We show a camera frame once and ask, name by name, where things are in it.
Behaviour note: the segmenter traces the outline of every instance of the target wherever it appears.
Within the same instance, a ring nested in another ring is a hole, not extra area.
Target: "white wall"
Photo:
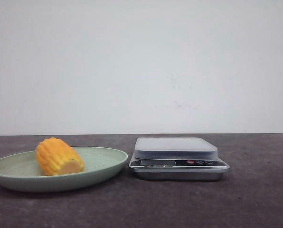
[[[283,0],[0,0],[0,135],[283,132]]]

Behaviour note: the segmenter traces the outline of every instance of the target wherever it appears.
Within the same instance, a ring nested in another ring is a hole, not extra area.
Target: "digital kitchen scale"
[[[219,180],[229,165],[201,138],[138,138],[129,163],[144,180]]]

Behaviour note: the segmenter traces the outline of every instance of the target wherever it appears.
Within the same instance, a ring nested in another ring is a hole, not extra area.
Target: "dark countertop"
[[[201,137],[231,166],[223,179],[146,181],[129,172],[140,136]],[[0,158],[34,150],[46,136],[0,136]],[[0,228],[283,228],[283,134],[61,135],[71,146],[128,153],[123,170],[87,188],[23,193],[0,187]]]

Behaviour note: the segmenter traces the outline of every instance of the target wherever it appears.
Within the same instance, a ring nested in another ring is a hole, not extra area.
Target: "yellow corn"
[[[38,144],[36,159],[45,175],[76,173],[85,169],[84,162],[76,151],[54,137]]]

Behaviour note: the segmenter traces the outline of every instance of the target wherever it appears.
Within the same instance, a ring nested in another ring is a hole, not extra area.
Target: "plate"
[[[57,192],[84,188],[116,175],[128,159],[127,153],[104,147],[73,147],[85,163],[79,173],[45,176],[35,158],[36,151],[0,158],[0,185],[23,192]]]

